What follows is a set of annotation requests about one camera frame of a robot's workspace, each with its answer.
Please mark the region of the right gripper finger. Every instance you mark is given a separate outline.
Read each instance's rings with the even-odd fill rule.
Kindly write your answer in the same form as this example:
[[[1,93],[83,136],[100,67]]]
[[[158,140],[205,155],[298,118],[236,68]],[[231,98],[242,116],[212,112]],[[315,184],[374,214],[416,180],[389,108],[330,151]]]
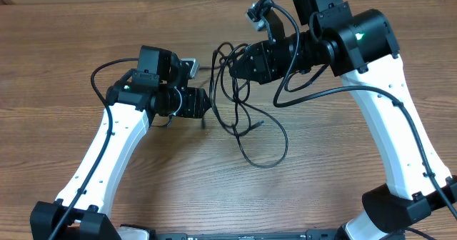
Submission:
[[[245,79],[249,81],[254,80],[254,72],[253,69],[249,66],[233,66],[229,69],[229,73],[231,77],[236,79]]]
[[[245,72],[249,67],[249,54],[246,51],[235,53],[232,58],[230,72]]]

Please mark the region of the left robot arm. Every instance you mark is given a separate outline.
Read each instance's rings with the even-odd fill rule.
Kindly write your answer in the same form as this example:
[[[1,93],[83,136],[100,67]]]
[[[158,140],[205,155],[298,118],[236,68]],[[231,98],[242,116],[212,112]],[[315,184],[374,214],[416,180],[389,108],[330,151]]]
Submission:
[[[30,216],[34,239],[153,239],[155,231],[110,220],[114,197],[134,149],[154,117],[200,119],[210,108],[202,88],[188,85],[199,70],[195,59],[142,46],[129,69],[107,89],[99,130],[81,164],[52,203],[39,201]]]

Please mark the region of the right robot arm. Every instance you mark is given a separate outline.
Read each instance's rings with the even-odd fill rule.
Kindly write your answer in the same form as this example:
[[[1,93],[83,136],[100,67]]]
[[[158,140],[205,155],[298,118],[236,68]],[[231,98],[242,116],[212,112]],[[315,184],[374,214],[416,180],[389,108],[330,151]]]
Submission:
[[[286,10],[258,0],[247,19],[268,38],[246,47],[230,74],[260,84],[280,81],[285,91],[296,72],[331,69],[358,104],[385,169],[385,184],[366,192],[363,211],[331,239],[402,239],[405,231],[446,207],[454,210],[456,176],[435,152],[408,91],[399,45],[388,19],[376,9],[353,14],[344,0],[292,0],[295,29],[286,36]]]

